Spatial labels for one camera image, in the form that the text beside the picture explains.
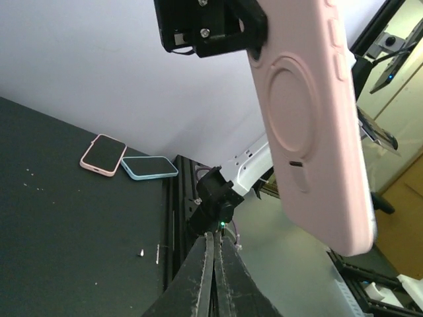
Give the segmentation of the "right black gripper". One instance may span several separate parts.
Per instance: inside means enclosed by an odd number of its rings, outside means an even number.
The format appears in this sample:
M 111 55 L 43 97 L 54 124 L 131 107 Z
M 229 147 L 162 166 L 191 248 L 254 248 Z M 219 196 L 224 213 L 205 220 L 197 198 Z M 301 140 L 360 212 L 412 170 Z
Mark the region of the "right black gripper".
M 255 0 L 154 2 L 166 52 L 211 57 L 246 50 L 258 61 L 268 37 L 268 18 Z

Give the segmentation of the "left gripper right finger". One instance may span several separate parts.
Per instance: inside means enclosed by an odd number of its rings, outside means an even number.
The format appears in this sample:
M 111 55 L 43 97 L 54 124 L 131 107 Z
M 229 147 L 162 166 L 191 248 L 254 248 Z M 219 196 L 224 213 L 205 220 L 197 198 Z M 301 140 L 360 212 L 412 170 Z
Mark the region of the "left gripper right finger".
M 214 234 L 213 315 L 281 315 L 258 289 L 234 243 L 220 232 Z

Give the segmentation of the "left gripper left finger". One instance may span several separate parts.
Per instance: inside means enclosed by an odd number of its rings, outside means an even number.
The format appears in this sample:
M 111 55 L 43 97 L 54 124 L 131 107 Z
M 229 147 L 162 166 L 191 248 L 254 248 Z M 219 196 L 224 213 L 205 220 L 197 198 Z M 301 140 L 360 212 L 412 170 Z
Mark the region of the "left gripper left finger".
M 167 290 L 144 316 L 208 316 L 213 281 L 214 239 L 197 238 Z

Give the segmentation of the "blue cased phone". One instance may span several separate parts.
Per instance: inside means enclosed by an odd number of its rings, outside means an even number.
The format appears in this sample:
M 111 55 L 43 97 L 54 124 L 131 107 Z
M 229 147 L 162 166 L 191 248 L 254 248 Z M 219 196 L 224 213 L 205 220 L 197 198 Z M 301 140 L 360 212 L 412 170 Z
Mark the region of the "blue cased phone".
M 120 165 L 135 181 L 170 178 L 178 169 L 166 157 L 123 157 Z

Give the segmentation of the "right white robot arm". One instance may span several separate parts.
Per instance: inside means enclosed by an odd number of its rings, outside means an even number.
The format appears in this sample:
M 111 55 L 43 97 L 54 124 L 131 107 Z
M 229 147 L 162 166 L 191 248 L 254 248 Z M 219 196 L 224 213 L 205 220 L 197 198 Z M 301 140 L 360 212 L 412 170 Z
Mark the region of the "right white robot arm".
M 156 1 L 161 43 L 169 53 L 211 57 L 241 50 L 260 57 L 268 38 L 268 18 L 258 1 Z M 272 167 L 266 135 L 196 185 L 201 200 L 187 227 L 194 235 L 229 223 L 235 208 Z

